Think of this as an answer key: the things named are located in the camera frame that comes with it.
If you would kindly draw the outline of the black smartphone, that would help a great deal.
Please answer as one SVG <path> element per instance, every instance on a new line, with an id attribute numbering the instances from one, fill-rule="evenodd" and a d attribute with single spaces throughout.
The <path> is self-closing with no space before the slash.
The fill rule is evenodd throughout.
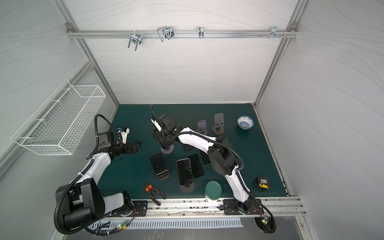
<path id="1" fill-rule="evenodd" d="M 155 175 L 165 170 L 169 170 L 166 160 L 162 152 L 155 153 L 149 156 L 150 163 L 153 167 Z"/>
<path id="2" fill-rule="evenodd" d="M 181 186 L 190 185 L 193 183 L 193 173 L 190 159 L 182 159 L 176 162 Z"/>
<path id="3" fill-rule="evenodd" d="M 203 169 L 203 166 L 201 164 L 199 156 L 197 154 L 193 154 L 193 155 L 188 156 L 188 158 L 190 159 L 190 162 L 191 162 L 193 177 L 196 179 L 196 178 L 204 176 L 205 172 L 204 172 L 204 169 Z"/>

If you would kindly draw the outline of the blue edged smartphone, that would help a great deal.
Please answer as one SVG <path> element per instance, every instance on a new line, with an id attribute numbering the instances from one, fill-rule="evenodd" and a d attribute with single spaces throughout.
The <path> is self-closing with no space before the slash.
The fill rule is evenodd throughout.
<path id="1" fill-rule="evenodd" d="M 201 156 L 202 162 L 204 166 L 209 166 L 211 165 L 211 161 L 209 159 L 208 154 L 204 153 L 203 151 L 199 150 L 199 154 Z"/>

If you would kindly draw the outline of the brown round phone stand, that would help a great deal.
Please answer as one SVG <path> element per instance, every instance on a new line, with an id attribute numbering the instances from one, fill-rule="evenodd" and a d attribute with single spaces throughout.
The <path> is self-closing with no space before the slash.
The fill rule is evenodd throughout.
<path id="1" fill-rule="evenodd" d="M 214 125 L 211 127 L 213 134 L 222 135 L 225 132 L 224 114 L 217 113 L 214 115 Z"/>

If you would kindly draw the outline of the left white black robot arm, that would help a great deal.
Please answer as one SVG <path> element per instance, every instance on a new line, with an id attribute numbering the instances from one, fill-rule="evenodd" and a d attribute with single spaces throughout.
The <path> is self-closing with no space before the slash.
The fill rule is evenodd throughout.
<path id="1" fill-rule="evenodd" d="M 109 216 L 136 214 L 136 206 L 126 191 L 103 196 L 98 183 L 115 157 L 138 152 L 140 142 L 128 142 L 129 128 L 118 128 L 117 139 L 111 132 L 96 135 L 96 147 L 87 156 L 88 164 L 67 185 L 56 190 L 54 225 L 59 233 L 77 233 Z"/>

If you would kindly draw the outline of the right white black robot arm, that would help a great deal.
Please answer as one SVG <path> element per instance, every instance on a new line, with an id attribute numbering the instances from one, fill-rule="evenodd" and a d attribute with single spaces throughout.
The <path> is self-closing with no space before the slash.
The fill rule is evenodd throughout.
<path id="1" fill-rule="evenodd" d="M 209 137 L 193 131 L 185 125 L 176 125 L 167 115 L 158 116 L 152 112 L 151 121 L 156 130 L 153 136 L 161 146 L 167 149 L 174 142 L 190 145 L 207 154 L 211 166 L 224 176 L 232 189 L 237 211 L 244 215 L 256 211 L 264 214 L 264 206 L 252 194 L 241 176 L 244 161 L 236 153 L 225 137 Z"/>

